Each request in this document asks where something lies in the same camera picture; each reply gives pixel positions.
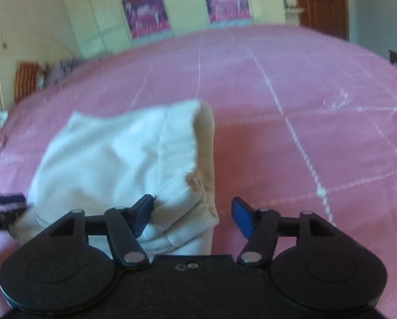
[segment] bed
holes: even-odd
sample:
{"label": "bed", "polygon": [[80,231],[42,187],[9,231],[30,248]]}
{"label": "bed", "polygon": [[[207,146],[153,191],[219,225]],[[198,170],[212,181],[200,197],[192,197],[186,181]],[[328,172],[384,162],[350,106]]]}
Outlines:
{"label": "bed", "polygon": [[[313,210],[382,259],[378,309],[397,319],[397,69],[305,28],[209,31],[87,63],[14,109],[0,136],[0,193],[27,192],[73,111],[112,116],[191,98],[216,121],[213,253],[238,255],[245,243],[234,196],[285,216]],[[0,233],[0,263],[17,246]]]}

